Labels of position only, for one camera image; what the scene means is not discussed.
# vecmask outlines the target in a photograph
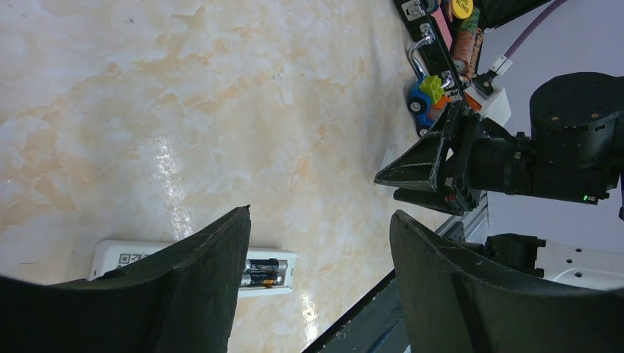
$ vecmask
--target cable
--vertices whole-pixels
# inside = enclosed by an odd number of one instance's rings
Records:
[[[533,33],[535,28],[537,28],[542,22],[544,22],[544,20],[548,16],[550,16],[551,13],[557,10],[557,8],[566,1],[567,0],[555,0],[552,4],[548,5],[548,7],[546,7],[546,9],[542,11],[542,13],[540,13],[539,16],[537,16],[537,18],[533,20],[533,22],[531,22],[531,24],[528,25],[528,27],[522,32],[522,34],[516,39],[516,41],[511,44],[511,46],[505,53],[505,57],[507,57],[507,59],[511,59],[511,56],[514,55],[516,50],[518,50],[518,48],[525,42],[525,40],[531,35],[531,33]]]

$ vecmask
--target toy wheel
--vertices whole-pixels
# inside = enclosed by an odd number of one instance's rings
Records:
[[[409,110],[416,114],[424,114],[427,111],[427,102],[420,97],[411,97],[408,101]]]
[[[416,131],[416,134],[418,135],[419,138],[425,136],[425,134],[429,132],[429,126],[419,126],[418,130]]]

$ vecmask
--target yellow sticker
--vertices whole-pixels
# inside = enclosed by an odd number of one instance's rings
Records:
[[[472,14],[472,0],[453,0],[453,15],[464,20]]]

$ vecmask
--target white connector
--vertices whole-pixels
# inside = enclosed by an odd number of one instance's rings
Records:
[[[508,59],[505,55],[501,55],[494,61],[494,64],[489,68],[490,71],[496,73],[496,76],[502,76],[511,67],[514,62]]]

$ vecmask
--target qr code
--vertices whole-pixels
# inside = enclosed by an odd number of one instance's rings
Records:
[[[150,254],[120,254],[119,261],[117,262],[117,268],[122,268],[125,265],[129,265],[131,263],[135,263],[140,259],[144,259],[148,257]]]

